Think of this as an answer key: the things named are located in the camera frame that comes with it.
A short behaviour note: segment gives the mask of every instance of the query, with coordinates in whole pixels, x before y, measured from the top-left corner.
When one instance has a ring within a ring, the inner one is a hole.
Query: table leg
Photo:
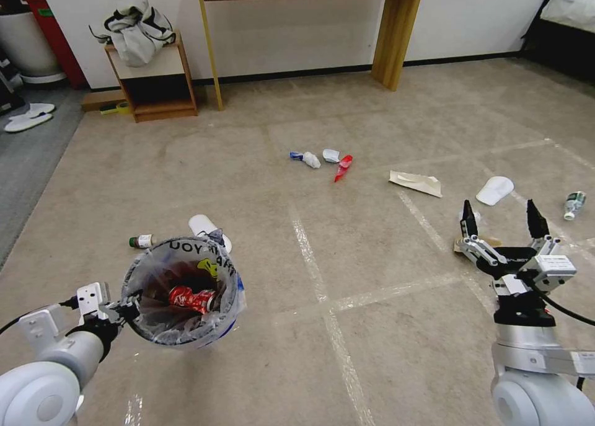
[[[385,0],[372,77],[391,91],[397,89],[403,60],[420,0]]]
[[[209,31],[209,23],[206,20],[205,0],[200,1],[200,12],[203,17],[203,26],[205,27],[206,46],[209,50],[209,59],[211,60],[211,72],[213,73],[213,82],[215,84],[215,95],[217,96],[217,106],[219,111],[223,110],[223,100],[221,98],[221,88],[219,87],[219,77],[217,76],[217,69],[215,68],[215,54],[213,53],[213,43],[211,41],[211,32]]]

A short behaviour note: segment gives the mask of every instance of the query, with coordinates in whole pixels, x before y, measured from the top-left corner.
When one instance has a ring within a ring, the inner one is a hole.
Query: white wall
[[[48,0],[92,88],[117,86],[101,30],[122,0]],[[421,0],[406,60],[515,51],[542,0]],[[211,77],[198,0],[149,0],[180,29],[195,79]],[[207,3],[220,76],[371,63],[384,0]]]

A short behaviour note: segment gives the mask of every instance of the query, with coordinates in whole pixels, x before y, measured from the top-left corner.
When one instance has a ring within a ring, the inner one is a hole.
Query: yellow logo on trash can
[[[215,278],[215,280],[219,280],[217,278],[218,273],[217,273],[217,265],[212,263],[212,261],[210,261],[209,259],[203,259],[201,260],[198,265],[196,265],[196,267],[198,269],[203,269],[203,270],[207,270],[209,272],[209,274]]]

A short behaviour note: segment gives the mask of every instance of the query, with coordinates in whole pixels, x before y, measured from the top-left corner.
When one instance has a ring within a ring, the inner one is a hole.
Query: gray carpet
[[[56,105],[53,119],[21,133],[0,130],[0,269],[78,126],[83,91],[61,86],[52,90],[21,89],[27,105],[0,117],[26,112],[29,102]]]

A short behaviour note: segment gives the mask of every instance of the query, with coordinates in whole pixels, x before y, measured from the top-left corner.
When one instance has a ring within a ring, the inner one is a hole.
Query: wooden shelf
[[[134,108],[135,114],[149,114],[149,113],[162,113],[172,112],[177,110],[192,110],[194,104],[190,98],[188,99],[172,99],[166,101],[160,101],[150,104],[138,104]]]
[[[196,99],[182,36],[166,45],[152,61],[139,68],[121,62],[113,45],[107,57],[136,122],[196,116]]]

